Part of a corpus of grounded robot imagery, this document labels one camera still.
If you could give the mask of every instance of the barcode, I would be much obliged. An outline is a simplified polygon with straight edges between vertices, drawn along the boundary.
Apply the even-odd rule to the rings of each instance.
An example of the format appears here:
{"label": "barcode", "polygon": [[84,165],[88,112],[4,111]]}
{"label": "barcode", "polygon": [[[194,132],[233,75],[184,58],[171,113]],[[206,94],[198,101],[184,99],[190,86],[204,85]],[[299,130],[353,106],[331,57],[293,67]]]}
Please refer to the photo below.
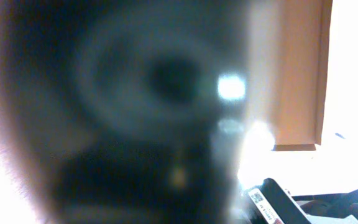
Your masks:
{"label": "barcode", "polygon": [[254,193],[254,194],[251,196],[251,198],[253,199],[253,201],[254,201],[255,203],[258,203],[258,202],[261,202],[261,201],[264,200],[264,198],[263,198],[258,192]]}

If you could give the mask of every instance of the blurry object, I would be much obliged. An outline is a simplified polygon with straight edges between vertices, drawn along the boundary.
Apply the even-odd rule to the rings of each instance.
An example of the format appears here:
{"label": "blurry object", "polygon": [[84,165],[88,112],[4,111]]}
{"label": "blurry object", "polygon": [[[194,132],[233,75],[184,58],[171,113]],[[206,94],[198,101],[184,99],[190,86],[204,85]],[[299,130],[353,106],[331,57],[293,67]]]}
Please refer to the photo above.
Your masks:
{"label": "blurry object", "polygon": [[12,133],[52,218],[224,223],[244,133],[272,121],[280,7],[8,5]]}
{"label": "blurry object", "polygon": [[329,207],[324,214],[327,217],[345,218],[349,215],[349,207],[358,201],[358,189],[343,195]]}
{"label": "blurry object", "polygon": [[346,218],[317,217],[313,215],[308,215],[307,217],[312,224],[358,224],[358,220],[352,215]]}
{"label": "blurry object", "polygon": [[252,224],[310,223],[295,201],[274,181],[265,179],[262,185],[244,190],[240,186],[237,209]]}

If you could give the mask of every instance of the brown cardboard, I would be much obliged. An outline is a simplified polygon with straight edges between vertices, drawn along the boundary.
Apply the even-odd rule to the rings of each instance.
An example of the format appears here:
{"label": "brown cardboard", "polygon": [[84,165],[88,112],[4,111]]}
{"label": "brown cardboard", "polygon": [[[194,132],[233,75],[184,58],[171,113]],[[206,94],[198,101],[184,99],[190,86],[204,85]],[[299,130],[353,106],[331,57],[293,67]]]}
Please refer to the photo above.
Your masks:
{"label": "brown cardboard", "polygon": [[276,144],[320,144],[332,0],[287,0],[284,5]]}

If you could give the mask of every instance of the white label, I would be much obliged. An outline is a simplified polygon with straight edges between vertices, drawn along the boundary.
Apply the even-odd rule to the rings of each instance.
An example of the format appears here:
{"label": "white label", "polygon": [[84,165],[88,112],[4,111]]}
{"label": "white label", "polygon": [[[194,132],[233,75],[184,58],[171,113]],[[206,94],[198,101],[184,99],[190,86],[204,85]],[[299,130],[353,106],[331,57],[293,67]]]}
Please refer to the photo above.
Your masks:
{"label": "white label", "polygon": [[251,197],[252,201],[264,216],[268,224],[284,224],[283,220],[281,220],[277,212],[273,209],[259,189],[250,190],[248,195]]}

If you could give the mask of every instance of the dark circular shape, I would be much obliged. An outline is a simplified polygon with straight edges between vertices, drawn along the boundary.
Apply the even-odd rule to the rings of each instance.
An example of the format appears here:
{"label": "dark circular shape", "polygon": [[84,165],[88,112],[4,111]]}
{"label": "dark circular shape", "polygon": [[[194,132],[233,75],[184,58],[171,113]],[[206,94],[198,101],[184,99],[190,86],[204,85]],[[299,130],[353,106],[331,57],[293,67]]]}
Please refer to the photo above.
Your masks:
{"label": "dark circular shape", "polygon": [[170,103],[190,104],[197,93],[199,66],[185,58],[159,60],[152,65],[150,86],[161,99]]}
{"label": "dark circular shape", "polygon": [[[141,5],[106,15],[79,37],[73,53],[71,80],[80,103],[97,123],[136,141],[172,144],[192,141],[204,130],[200,124],[214,119],[218,113],[216,82],[227,62],[208,39],[189,32],[188,20],[197,28],[203,22],[201,15],[208,16],[202,6],[190,2]],[[190,15],[195,18],[184,16],[189,11],[194,11]],[[106,51],[111,54],[105,58]],[[160,68],[158,63],[154,66],[154,62],[167,59],[167,55],[174,62],[163,62]],[[194,65],[184,68],[175,65],[178,57],[195,63],[196,69],[191,68]],[[149,73],[153,73],[153,68],[160,70],[155,72],[160,74],[175,71],[199,75],[185,75],[178,81],[192,83],[194,87],[174,85],[165,77],[156,78],[166,86],[175,86],[168,94],[168,88],[150,84]],[[190,82],[189,78],[195,78],[196,82]]]}

